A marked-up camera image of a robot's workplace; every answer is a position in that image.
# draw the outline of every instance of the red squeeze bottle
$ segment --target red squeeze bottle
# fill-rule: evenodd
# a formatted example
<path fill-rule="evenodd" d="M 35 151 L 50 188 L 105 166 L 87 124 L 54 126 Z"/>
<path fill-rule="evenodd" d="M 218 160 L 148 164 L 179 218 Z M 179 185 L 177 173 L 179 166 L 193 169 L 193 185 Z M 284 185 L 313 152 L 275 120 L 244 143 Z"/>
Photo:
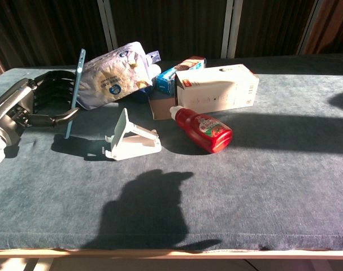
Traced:
<path fill-rule="evenodd" d="M 233 138 L 233 130 L 213 117 L 182 106 L 171 107 L 170 113 L 192 141 L 212 154 L 227 147 Z"/>

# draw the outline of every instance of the white plastic stand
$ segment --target white plastic stand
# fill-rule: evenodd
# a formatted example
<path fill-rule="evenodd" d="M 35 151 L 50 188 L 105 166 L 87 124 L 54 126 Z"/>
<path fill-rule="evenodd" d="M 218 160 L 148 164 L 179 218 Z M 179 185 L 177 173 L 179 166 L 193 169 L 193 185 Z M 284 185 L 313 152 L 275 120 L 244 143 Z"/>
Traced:
<path fill-rule="evenodd" d="M 137 135 L 124 138 L 125 133 L 129 132 Z M 116 124 L 115 134 L 112 137 L 105 136 L 105 140 L 111 143 L 111 151 L 105 151 L 106 157 L 117 161 L 161 151 L 156 130 L 149 131 L 130 122 L 126 108 Z"/>

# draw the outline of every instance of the gray cloth surface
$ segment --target gray cloth surface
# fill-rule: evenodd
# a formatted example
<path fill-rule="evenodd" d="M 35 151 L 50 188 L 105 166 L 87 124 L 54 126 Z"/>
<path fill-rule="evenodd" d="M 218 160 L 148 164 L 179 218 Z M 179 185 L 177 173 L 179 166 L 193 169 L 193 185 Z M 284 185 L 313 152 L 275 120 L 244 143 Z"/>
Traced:
<path fill-rule="evenodd" d="M 343 55 L 207 65 L 236 63 L 260 83 L 253 107 L 210 114 L 235 133 L 218 154 L 129 99 L 82 111 L 67 141 L 65 126 L 28 129 L 0 164 L 0 250 L 343 250 Z M 0 95 L 46 71 L 7 71 Z M 105 159 L 124 107 L 160 153 Z"/>

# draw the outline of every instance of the robotic hand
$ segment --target robotic hand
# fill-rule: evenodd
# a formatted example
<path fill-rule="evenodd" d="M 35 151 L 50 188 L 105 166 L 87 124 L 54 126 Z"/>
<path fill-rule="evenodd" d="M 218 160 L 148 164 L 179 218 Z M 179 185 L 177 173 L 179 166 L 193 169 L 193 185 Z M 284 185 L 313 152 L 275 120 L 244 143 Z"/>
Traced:
<path fill-rule="evenodd" d="M 18 143 L 23 131 L 30 126 L 55 127 L 73 120 L 79 108 L 61 115 L 36 115 L 55 99 L 72 100 L 75 74 L 51 71 L 34 80 L 24 78 L 0 97 L 0 162 L 4 148 Z"/>

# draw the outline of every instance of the plastic bag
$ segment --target plastic bag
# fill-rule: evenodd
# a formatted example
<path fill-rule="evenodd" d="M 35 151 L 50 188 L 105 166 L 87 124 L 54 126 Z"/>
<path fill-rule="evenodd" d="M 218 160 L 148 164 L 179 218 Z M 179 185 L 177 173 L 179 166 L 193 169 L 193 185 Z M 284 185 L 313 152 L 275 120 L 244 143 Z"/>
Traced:
<path fill-rule="evenodd" d="M 132 42 L 85 63 L 78 103 L 91 110 L 152 85 L 149 65 L 159 60 L 157 51 L 146 55 Z"/>

